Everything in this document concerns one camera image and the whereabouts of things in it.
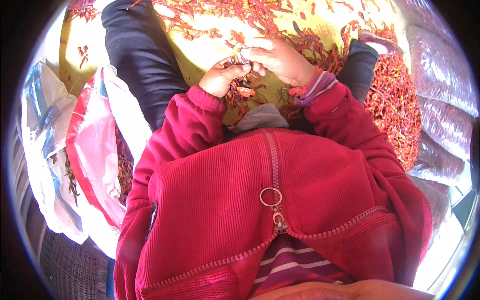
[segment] red jacket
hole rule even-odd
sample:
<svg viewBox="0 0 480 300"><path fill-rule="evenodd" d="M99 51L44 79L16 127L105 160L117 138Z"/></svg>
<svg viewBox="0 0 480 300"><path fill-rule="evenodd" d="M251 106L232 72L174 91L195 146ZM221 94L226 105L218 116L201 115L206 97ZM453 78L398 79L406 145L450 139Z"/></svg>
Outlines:
<svg viewBox="0 0 480 300"><path fill-rule="evenodd" d="M346 86L305 109L318 136L268 128L222 144L225 111L195 86L170 101L133 175L117 299L246 298L277 236L273 211L259 201L266 187L283 195L287 234L355 280L413 284L430 206ZM264 195L273 203L273 193Z"/></svg>

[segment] finger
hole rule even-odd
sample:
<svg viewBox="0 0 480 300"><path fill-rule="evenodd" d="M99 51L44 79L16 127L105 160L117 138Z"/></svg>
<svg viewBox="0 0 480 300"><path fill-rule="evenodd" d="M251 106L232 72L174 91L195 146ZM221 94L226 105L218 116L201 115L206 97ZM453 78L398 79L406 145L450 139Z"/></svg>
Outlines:
<svg viewBox="0 0 480 300"><path fill-rule="evenodd" d="M246 73L250 72L251 69L252 66L249 64L233 65L223 69L222 74L225 75L228 80L233 80L237 77L244 76Z"/></svg>
<svg viewBox="0 0 480 300"><path fill-rule="evenodd" d="M252 69L255 71L255 72L258 72L260 71L260 69L262 68L262 65L257 62L257 61L252 61Z"/></svg>
<svg viewBox="0 0 480 300"><path fill-rule="evenodd" d="M265 50L273 50L275 48L276 39L267 37L254 37L245 42L248 48L262 48Z"/></svg>
<svg viewBox="0 0 480 300"><path fill-rule="evenodd" d="M241 54L244 58L259 62L268 66L272 60L272 53L260 48L246 48L241 50Z"/></svg>
<svg viewBox="0 0 480 300"><path fill-rule="evenodd" d="M226 63L226 62L230 62L231 59L232 59L232 57L233 57L233 56L225 57L225 58L222 59L221 61L219 61L219 62L217 62L216 64L214 64L212 68L223 69L223 64Z"/></svg>
<svg viewBox="0 0 480 300"><path fill-rule="evenodd" d="M259 73L261 76L265 76L265 75L267 75L267 69L266 69L264 66L262 66L262 67L260 68L260 70L258 71L258 73Z"/></svg>

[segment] hand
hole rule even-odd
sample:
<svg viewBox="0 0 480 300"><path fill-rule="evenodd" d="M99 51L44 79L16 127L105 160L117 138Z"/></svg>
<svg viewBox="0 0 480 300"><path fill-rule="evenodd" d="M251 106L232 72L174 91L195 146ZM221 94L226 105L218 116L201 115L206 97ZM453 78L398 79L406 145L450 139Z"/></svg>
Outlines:
<svg viewBox="0 0 480 300"><path fill-rule="evenodd" d="M217 62L208 72L202 77L198 86L211 94L212 96L221 98L230 89L230 83L237 77L243 77L250 72L252 66L245 65L232 65L227 68L222 68L222 65L230 61L231 56L222 59Z"/></svg>
<svg viewBox="0 0 480 300"><path fill-rule="evenodd" d="M253 70L261 76L270 70L286 84L304 86L315 74L315 67L281 40L254 37L245 46L248 48L241 50L242 56L253 62Z"/></svg>

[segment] woven plastic sack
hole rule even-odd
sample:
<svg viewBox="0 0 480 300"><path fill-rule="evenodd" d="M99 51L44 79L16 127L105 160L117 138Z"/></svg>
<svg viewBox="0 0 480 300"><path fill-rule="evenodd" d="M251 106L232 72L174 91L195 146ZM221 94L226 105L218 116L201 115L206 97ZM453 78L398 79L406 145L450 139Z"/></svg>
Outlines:
<svg viewBox="0 0 480 300"><path fill-rule="evenodd" d="M430 238L430 247L438 236L442 223L448 221L452 215L450 198L448 197L450 187L435 181L424 180L413 176L408 177L412 180L413 184L422 191L425 197L427 197L428 203L430 204L432 211L432 237Z"/></svg>
<svg viewBox="0 0 480 300"><path fill-rule="evenodd" d="M407 28L417 95L440 100L477 117L476 80L462 50L417 26Z"/></svg>
<svg viewBox="0 0 480 300"><path fill-rule="evenodd" d="M65 159L51 158L65 147L70 116L77 98L43 62L30 70L22 92L22 144L28 178L48 227L83 243L88 234L69 190Z"/></svg>
<svg viewBox="0 0 480 300"><path fill-rule="evenodd" d="M116 76L116 69L100 67L80 93L68 127L66 149L88 202L103 213L110 226L120 228L125 210L119 202L115 125L130 149L135 166L152 130L137 99Z"/></svg>
<svg viewBox="0 0 480 300"><path fill-rule="evenodd" d="M421 128L437 144L451 154L470 158L472 117L450 104L417 96L421 112Z"/></svg>
<svg viewBox="0 0 480 300"><path fill-rule="evenodd" d="M465 162L435 143L424 131L420 133L417 161L409 175L455 186Z"/></svg>
<svg viewBox="0 0 480 300"><path fill-rule="evenodd" d="M434 6L426 0L394 0L409 25L417 25L437 34L450 44L456 39L446 25L444 19L437 13Z"/></svg>

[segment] mesh net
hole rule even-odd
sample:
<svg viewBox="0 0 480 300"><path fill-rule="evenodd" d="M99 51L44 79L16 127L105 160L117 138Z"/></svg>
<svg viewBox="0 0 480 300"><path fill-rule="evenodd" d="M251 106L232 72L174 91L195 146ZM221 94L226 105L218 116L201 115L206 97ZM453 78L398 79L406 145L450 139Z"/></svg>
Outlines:
<svg viewBox="0 0 480 300"><path fill-rule="evenodd" d="M79 245L47 229L40 266L59 299L97 299L99 263L92 243Z"/></svg>

